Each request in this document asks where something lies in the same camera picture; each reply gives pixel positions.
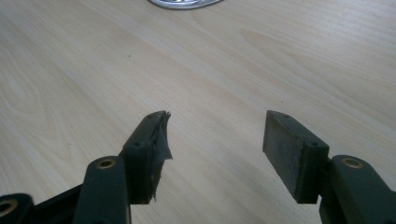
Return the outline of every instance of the silver metal object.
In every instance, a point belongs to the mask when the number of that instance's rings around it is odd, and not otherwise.
[[[187,10],[207,7],[222,0],[149,0],[152,4],[167,9]]]

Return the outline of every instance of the wooden table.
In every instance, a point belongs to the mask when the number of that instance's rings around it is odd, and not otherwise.
[[[134,223],[319,223],[262,153],[267,110],[396,190],[396,3],[0,1],[0,195],[40,203],[168,110],[174,159]]]

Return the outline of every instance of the light wood grain surface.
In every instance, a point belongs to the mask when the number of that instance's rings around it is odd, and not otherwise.
[[[134,223],[319,223],[262,153],[266,110],[396,190],[396,2],[0,1],[0,195],[36,203],[168,110],[174,159]]]

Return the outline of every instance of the brass rivet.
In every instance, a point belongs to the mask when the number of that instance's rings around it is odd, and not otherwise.
[[[343,163],[351,168],[354,168],[354,169],[363,168],[363,164],[360,161],[357,161],[352,158],[343,158]]]
[[[108,159],[108,160],[103,160],[103,161],[99,161],[97,168],[99,169],[107,169],[112,167],[113,165],[116,164],[115,160],[112,159]]]
[[[15,199],[4,200],[0,202],[0,217],[10,214],[18,206],[18,201]]]

